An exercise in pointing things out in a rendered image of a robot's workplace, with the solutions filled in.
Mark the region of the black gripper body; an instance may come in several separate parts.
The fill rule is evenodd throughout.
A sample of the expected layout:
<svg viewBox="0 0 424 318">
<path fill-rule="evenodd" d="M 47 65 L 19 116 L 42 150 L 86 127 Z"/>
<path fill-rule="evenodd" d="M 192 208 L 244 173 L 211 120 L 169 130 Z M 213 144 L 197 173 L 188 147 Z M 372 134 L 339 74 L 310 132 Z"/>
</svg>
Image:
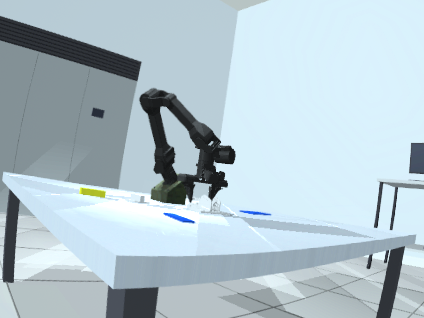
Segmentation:
<svg viewBox="0 0 424 318">
<path fill-rule="evenodd" d="M 200 173 L 201 173 L 201 170 L 203 169 L 203 167 L 208 167 L 209 169 L 212 169 L 213 167 L 215 167 L 213 165 L 214 165 L 214 163 L 212 163 L 212 162 L 198 161 L 198 164 L 196 164 L 196 166 L 197 166 L 196 175 L 189 175 L 189 174 L 181 174 L 180 173 L 177 177 L 177 181 L 183 181 L 183 183 L 189 183 L 189 184 L 194 184 L 194 182 L 198 182 L 198 183 L 212 184 L 211 187 L 228 188 L 227 180 L 219 181 L 219 183 L 216 184 L 214 182 L 205 181 L 205 178 L 203 177 L 204 175 L 202 175 L 202 180 L 199 180 L 199 179 L 201 179 Z"/>
</svg>

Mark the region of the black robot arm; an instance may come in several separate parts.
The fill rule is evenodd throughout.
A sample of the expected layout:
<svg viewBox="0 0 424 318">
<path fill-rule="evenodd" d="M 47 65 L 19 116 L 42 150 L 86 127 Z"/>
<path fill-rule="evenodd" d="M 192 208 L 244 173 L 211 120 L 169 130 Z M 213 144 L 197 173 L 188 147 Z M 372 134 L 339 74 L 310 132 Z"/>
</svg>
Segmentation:
<svg viewBox="0 0 424 318">
<path fill-rule="evenodd" d="M 166 133 L 163 126 L 160 107 L 167 107 L 172 114 L 178 119 L 182 125 L 188 130 L 189 136 L 195 148 L 200 149 L 199 160 L 222 164 L 233 164 L 236 158 L 236 152 L 232 146 L 220 145 L 221 141 L 206 124 L 199 122 L 188 110 L 182 105 L 175 94 L 168 93 L 164 90 L 150 89 L 140 96 L 141 108 L 149 117 L 149 124 L 155 142 L 155 166 L 153 171 L 156 174 L 162 174 L 165 182 L 164 185 L 172 185 L 177 181 L 177 174 L 172 167 L 175 162 L 174 147 L 170 147 L 166 141 Z M 213 143 L 208 145 L 211 141 Z M 224 181 L 225 172 L 216 172 L 216 167 L 209 169 L 203 167 L 200 177 L 208 182 L 216 184 Z"/>
</svg>

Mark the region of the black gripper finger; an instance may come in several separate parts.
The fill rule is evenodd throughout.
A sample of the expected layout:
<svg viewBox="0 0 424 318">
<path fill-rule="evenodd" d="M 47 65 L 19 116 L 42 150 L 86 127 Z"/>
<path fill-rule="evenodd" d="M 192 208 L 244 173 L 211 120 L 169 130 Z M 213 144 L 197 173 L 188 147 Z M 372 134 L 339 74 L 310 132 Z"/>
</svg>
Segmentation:
<svg viewBox="0 0 424 318">
<path fill-rule="evenodd" d="M 213 201 L 213 198 L 216 196 L 216 194 L 220 191 L 223 190 L 223 188 L 217 188 L 217 187 L 210 187 L 209 186 L 209 194 L 208 194 L 208 198 Z"/>
<path fill-rule="evenodd" d="M 192 203 L 192 198 L 193 198 L 193 189 L 195 187 L 196 184 L 189 184 L 189 183 L 182 183 L 181 184 L 184 185 L 184 188 L 186 190 L 186 194 L 188 197 L 188 201 L 191 204 Z"/>
</svg>

